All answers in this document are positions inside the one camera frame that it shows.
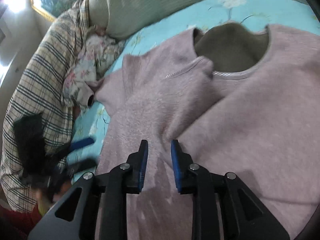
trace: striped blanket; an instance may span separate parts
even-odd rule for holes
[[[9,102],[3,124],[0,181],[13,210],[31,211],[36,204],[33,193],[19,181],[22,166],[13,122],[24,115],[43,112],[47,151],[71,139],[72,108],[63,105],[60,99],[64,76],[91,29],[88,1],[78,0],[52,24]]]

